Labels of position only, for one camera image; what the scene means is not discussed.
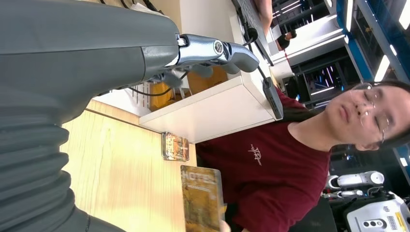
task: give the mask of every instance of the hand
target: hand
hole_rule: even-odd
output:
[[[231,232],[231,228],[225,221],[220,222],[220,232]]]

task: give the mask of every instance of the maroon t-shirt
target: maroon t-shirt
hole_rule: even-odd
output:
[[[278,89],[283,107],[303,108]],[[295,140],[289,122],[273,122],[196,145],[222,175],[226,203],[237,203],[234,222],[250,232],[287,232],[318,203],[330,152]]]

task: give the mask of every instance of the t-shirt logo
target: t-shirt logo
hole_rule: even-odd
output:
[[[253,155],[255,156],[255,160],[258,162],[258,164],[259,164],[260,166],[262,166],[262,163],[261,163],[261,157],[262,157],[262,155],[261,155],[261,152],[259,151],[259,148],[255,148],[255,147],[253,146],[253,144],[251,144],[251,145],[250,145],[250,150],[249,150],[248,152],[253,153]]]

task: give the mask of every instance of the eyeglasses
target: eyeglasses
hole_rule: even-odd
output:
[[[350,91],[350,96],[355,103],[362,127],[368,132],[378,130],[383,143],[385,134],[389,130],[390,120],[383,110],[378,109],[382,103],[380,89],[374,88],[369,83],[363,83],[355,86]]]

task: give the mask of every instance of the cable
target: cable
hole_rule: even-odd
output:
[[[250,44],[248,45],[248,48],[249,48],[249,51],[251,51],[253,53],[252,46]],[[261,76],[264,79],[264,82],[265,83],[268,82],[268,79],[266,78],[265,73],[262,71],[260,65],[258,65],[258,71],[261,73]]]
[[[248,42],[244,43],[242,46],[248,46],[253,42],[255,42],[255,41],[254,40],[249,40]]]
[[[144,4],[146,5],[146,7],[148,8],[148,9],[150,9],[150,10],[152,10],[152,11],[155,11],[155,12],[159,12],[158,10],[157,10],[157,8],[149,1],[149,0],[143,0],[144,1]]]
[[[373,191],[373,192],[377,192],[377,191],[379,191],[379,190],[382,189],[382,188],[383,188],[383,186],[369,188],[369,189],[367,190],[367,196],[370,197],[370,190],[377,189],[376,191]]]
[[[122,5],[123,5],[125,8],[129,9],[129,7],[128,7],[127,4],[124,2],[124,0],[121,0],[121,3],[122,3]]]
[[[187,76],[188,73],[189,73],[189,72],[185,72],[179,79],[181,79],[181,80],[184,79],[184,77]],[[131,89],[132,91],[134,91],[134,92],[136,92],[136,93],[139,93],[139,94],[142,94],[142,95],[146,95],[146,96],[150,96],[150,97],[162,96],[162,95],[166,94],[167,92],[169,92],[169,91],[171,90],[171,88],[169,88],[169,89],[167,89],[165,92],[162,92],[162,93],[150,94],[150,93],[144,93],[144,92],[138,91],[138,90],[136,90],[136,89],[134,89],[134,88],[132,88],[132,87],[129,87],[129,89]]]

